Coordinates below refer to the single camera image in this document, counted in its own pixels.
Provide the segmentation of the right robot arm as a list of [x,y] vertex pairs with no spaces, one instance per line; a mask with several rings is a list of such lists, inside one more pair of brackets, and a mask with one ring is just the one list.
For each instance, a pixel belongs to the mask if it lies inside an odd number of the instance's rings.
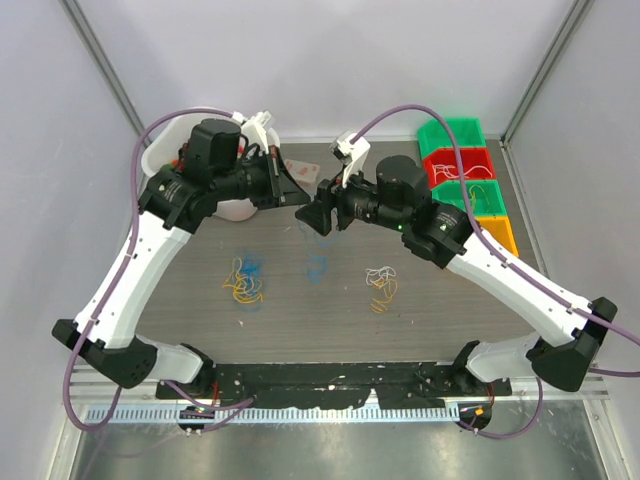
[[489,233],[474,231],[465,211],[432,198],[426,171],[404,155],[381,160],[375,182],[361,173],[322,181],[296,217],[322,236],[355,220],[396,230],[413,255],[480,286],[533,328],[512,340],[468,343],[451,371],[465,395],[521,376],[578,391],[617,313],[608,299],[589,301],[561,288]]

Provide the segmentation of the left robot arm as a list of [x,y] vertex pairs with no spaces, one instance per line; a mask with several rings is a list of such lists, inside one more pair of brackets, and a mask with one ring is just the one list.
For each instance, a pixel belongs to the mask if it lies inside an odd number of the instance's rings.
[[133,162],[148,181],[134,197],[131,232],[102,284],[53,336],[124,389],[146,379],[173,380],[190,398],[213,385],[206,358],[136,333],[141,313],[176,254],[215,213],[227,219],[254,210],[299,206],[309,195],[287,171],[267,111],[251,117],[211,108],[176,112]]

